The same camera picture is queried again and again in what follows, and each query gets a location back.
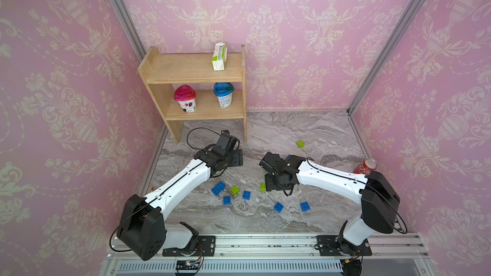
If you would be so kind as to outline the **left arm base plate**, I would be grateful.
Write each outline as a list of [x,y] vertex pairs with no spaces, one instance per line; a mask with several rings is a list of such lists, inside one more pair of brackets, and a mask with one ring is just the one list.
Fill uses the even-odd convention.
[[199,235],[196,238],[192,238],[189,245],[183,249],[163,249],[163,257],[192,257],[192,256],[204,256],[213,257],[215,254],[216,236],[211,235]]

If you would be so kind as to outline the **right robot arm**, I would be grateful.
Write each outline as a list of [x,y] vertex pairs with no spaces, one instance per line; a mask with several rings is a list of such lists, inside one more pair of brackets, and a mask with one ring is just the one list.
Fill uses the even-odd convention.
[[335,170],[316,164],[309,158],[266,153],[259,163],[266,171],[268,192],[293,194],[296,185],[318,187],[347,198],[360,205],[361,214],[345,221],[336,236],[327,241],[317,239],[318,245],[330,247],[341,255],[362,257],[372,255],[368,238],[376,233],[391,234],[401,219],[398,213],[400,197],[386,177],[372,171],[368,175]]

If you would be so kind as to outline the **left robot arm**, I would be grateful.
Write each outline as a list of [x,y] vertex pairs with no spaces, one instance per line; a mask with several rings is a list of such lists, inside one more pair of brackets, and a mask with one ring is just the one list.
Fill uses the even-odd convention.
[[199,249],[199,232],[185,222],[166,225],[166,219],[196,187],[219,177],[229,167],[242,165],[240,140],[229,131],[222,131],[215,144],[199,149],[188,165],[164,185],[144,196],[132,195],[111,236],[116,236],[144,261],[160,250],[192,254]]

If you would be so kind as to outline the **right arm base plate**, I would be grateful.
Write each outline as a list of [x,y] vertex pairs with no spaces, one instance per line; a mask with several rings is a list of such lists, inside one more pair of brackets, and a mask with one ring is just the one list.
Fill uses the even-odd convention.
[[361,245],[353,245],[335,235],[318,235],[316,236],[314,248],[321,256],[344,256],[352,258],[361,258],[362,256],[371,256],[372,250],[368,240]]

